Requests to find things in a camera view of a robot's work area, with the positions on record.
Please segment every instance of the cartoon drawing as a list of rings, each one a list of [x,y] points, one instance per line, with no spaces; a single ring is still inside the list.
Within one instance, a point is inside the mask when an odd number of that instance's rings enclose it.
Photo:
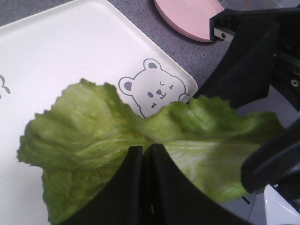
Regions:
[[[1,75],[0,75],[0,80],[1,80],[1,82],[0,82],[0,85],[1,85],[0,88],[4,88],[4,90],[5,90],[8,94],[10,94],[9,88],[6,87],[6,86],[4,86],[4,85],[5,85],[5,79],[4,79],[4,77],[1,76]]]
[[[123,77],[119,89],[131,96],[143,117],[151,116],[164,105],[174,101],[187,101],[189,95],[181,79],[164,71],[154,59],[146,59],[144,70],[134,78]]]

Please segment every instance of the pink plate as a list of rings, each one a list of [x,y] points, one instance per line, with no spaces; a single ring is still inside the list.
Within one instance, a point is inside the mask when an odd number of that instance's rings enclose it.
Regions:
[[[180,34],[210,42],[210,18],[224,10],[217,0],[154,0],[163,19]]]

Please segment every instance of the lettuce leaf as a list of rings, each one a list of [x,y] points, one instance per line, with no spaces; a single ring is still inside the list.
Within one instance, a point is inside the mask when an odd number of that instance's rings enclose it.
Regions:
[[[246,193],[241,164],[282,130],[274,113],[241,117],[218,97],[173,102],[141,118],[114,86],[82,79],[65,89],[50,111],[28,123],[17,157],[44,169],[49,221],[59,224],[101,191],[133,145],[162,143],[211,199],[239,198]]]

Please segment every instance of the bear mouth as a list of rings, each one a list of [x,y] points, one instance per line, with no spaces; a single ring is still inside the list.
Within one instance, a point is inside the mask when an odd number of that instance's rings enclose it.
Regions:
[[[160,97],[160,99],[164,99],[164,97],[166,97],[166,93],[165,94],[161,94],[161,97]]]

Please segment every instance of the gray countertop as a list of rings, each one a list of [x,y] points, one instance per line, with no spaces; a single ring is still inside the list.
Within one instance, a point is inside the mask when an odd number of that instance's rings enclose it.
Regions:
[[[1,0],[0,26],[69,2],[70,0]],[[157,12],[153,0],[108,0],[201,86],[218,65],[229,44],[200,43],[175,32]],[[219,0],[225,8],[251,10],[294,7],[300,0]]]

